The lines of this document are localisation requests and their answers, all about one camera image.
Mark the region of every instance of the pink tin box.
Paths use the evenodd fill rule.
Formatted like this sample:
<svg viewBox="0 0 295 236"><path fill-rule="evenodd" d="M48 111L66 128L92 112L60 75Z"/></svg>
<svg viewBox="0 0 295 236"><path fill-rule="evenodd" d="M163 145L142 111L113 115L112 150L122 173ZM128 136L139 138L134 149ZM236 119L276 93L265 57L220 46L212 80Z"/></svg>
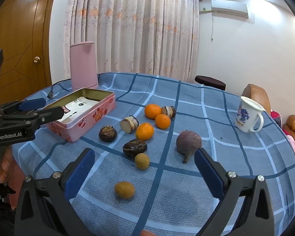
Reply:
<svg viewBox="0 0 295 236"><path fill-rule="evenodd" d="M85 104L85 111L77 112ZM79 89L65 97L51 103L46 108L62 106L65 115L71 113L64 120L57 120L46 124L51 131L68 142L75 142L83 136L94 124L116 107L115 93L97 89Z"/></svg>

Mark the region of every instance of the mandarin orange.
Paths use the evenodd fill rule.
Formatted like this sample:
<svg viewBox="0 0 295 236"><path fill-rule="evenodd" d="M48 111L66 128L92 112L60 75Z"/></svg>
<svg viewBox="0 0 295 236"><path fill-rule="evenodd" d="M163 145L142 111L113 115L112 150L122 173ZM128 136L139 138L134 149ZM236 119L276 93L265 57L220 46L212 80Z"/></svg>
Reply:
<svg viewBox="0 0 295 236"><path fill-rule="evenodd" d="M144 109L144 114L147 118L155 120L155 117L162 113L160 106L156 104L149 104Z"/></svg>
<svg viewBox="0 0 295 236"><path fill-rule="evenodd" d="M141 140L148 140L154 134L154 128L151 124L144 122L136 129L136 137Z"/></svg>
<svg viewBox="0 0 295 236"><path fill-rule="evenodd" d="M164 130L164 129L167 129L169 125L171 124L171 119L165 114L159 114L155 118L155 124L160 129Z"/></svg>

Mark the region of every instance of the wooden door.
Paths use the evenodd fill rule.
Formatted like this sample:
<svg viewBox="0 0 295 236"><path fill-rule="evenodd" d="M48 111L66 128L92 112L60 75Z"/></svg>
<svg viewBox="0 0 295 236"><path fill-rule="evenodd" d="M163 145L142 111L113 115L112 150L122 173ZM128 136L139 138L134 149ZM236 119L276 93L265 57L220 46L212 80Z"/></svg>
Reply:
<svg viewBox="0 0 295 236"><path fill-rule="evenodd" d="M5 0L0 7L4 56L0 104L22 100L51 85L48 35L52 1Z"/></svg>

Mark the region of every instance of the blue gripper pad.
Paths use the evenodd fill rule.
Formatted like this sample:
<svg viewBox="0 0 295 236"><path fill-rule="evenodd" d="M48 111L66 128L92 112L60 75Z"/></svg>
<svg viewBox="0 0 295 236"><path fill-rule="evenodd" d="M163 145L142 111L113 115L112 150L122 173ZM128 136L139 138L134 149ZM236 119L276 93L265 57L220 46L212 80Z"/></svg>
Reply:
<svg viewBox="0 0 295 236"><path fill-rule="evenodd" d="M38 108L42 108L46 105L46 100L44 98L37 98L23 101L18 108L21 111L30 111Z"/></svg>
<svg viewBox="0 0 295 236"><path fill-rule="evenodd" d="M194 154L194 162L198 170L200 171L203 179L205 180L205 183L207 184L213 197L218 198L220 200L223 199L225 196L225 185L223 180L220 178L218 172L212 166L211 162L214 163L216 166L220 166L222 170L224 170L223 167L219 163L214 162L208 154L207 157L205 157L205 155L202 153L200 149L197 149Z"/></svg>
<svg viewBox="0 0 295 236"><path fill-rule="evenodd" d="M78 161L79 159L81 159L81 161L76 165L75 169L65 180L63 192L67 201L76 197L88 173L94 165L95 153L92 149L86 148L76 161Z"/></svg>

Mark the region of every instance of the round table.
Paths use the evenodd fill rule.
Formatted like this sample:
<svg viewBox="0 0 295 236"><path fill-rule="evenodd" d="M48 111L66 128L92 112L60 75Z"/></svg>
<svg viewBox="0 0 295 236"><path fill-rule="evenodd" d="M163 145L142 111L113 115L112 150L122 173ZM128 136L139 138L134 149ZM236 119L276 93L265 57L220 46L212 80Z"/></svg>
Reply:
<svg viewBox="0 0 295 236"><path fill-rule="evenodd" d="M295 155L279 126L263 112L264 126L259 133L244 133L234 126L240 98L236 95L154 75L104 73L98 75L99 89L114 91L116 108L95 124L84 136L69 143L44 126L36 139L13 145L14 157L25 174L34 178L49 177L63 171L84 148L92 148L96 161L76 198L70 202L96 235L139 235L142 229L158 235L195 235L205 224L218 199L213 198L199 173L194 158L186 164L175 149L176 138L183 130L198 133L203 147L226 171L239 176L262 174L269 188L275 236L280 235L295 215ZM29 99L45 98L50 88ZM70 81L54 86L55 98L72 91ZM167 130L160 130L144 116L144 107L154 103L175 106L176 117ZM150 167L141 171L124 156L123 145L134 139L126 134L119 121L128 115L154 128L147 141ZM104 125L112 125L117 139L105 143L98 138ZM117 198L114 185L129 181L136 189L130 200ZM243 198L225 227L223 235L234 225Z"/></svg>

